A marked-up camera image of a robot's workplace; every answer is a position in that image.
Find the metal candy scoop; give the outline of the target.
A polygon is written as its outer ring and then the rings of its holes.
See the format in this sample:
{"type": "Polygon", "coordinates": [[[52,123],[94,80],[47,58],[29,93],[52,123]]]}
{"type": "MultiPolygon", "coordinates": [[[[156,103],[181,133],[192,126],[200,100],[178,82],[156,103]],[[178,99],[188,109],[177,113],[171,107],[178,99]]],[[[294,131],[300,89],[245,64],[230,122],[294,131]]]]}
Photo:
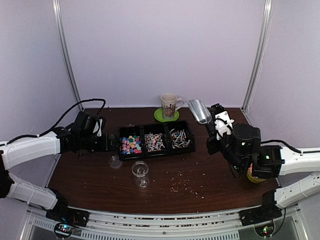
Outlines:
{"type": "Polygon", "coordinates": [[[187,105],[199,124],[205,125],[212,121],[212,115],[200,99],[191,99],[188,101],[187,105]]]}

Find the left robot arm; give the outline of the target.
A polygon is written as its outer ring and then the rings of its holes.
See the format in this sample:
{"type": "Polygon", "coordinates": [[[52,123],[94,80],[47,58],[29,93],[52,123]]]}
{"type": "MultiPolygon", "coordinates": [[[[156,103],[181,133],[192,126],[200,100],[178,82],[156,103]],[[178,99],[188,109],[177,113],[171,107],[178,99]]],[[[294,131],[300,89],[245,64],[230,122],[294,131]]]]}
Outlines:
{"type": "Polygon", "coordinates": [[[13,198],[38,205],[52,211],[61,222],[72,218],[72,211],[64,197],[57,191],[40,187],[23,180],[9,170],[22,163],[45,156],[86,150],[89,153],[113,152],[117,148],[116,137],[96,130],[83,136],[64,127],[57,127],[47,134],[23,137],[12,143],[0,144],[0,197],[13,198]]]}

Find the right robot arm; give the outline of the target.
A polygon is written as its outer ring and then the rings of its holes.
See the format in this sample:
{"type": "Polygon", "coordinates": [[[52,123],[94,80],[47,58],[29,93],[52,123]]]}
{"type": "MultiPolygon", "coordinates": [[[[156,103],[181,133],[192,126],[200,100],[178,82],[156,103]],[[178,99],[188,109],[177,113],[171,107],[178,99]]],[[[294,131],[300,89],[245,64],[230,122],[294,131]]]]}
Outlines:
{"type": "Polygon", "coordinates": [[[233,119],[220,105],[204,110],[209,134],[208,153],[220,152],[229,168],[238,176],[266,180],[296,172],[310,175],[287,187],[268,191],[256,208],[259,220],[268,220],[275,212],[320,191],[320,150],[297,149],[283,140],[261,140],[261,131],[249,124],[233,124],[233,119]]]}

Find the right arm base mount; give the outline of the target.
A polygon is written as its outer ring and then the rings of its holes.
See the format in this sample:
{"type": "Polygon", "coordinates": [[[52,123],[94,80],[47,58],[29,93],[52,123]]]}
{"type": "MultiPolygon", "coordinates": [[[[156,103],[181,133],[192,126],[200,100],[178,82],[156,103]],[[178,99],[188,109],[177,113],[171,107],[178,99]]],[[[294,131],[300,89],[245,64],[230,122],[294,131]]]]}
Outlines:
{"type": "Polygon", "coordinates": [[[272,219],[279,218],[282,216],[282,210],[277,206],[259,206],[241,210],[239,218],[242,226],[255,225],[272,219]]]}

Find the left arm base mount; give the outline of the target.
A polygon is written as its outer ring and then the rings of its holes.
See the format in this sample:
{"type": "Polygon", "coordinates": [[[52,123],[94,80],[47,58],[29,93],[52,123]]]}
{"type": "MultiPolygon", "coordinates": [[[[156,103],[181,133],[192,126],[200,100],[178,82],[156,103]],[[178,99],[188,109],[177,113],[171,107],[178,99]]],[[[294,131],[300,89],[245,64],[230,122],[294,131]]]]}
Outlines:
{"type": "Polygon", "coordinates": [[[86,227],[90,216],[88,211],[71,208],[65,204],[56,205],[53,209],[45,211],[48,219],[76,227],[86,227]]]}

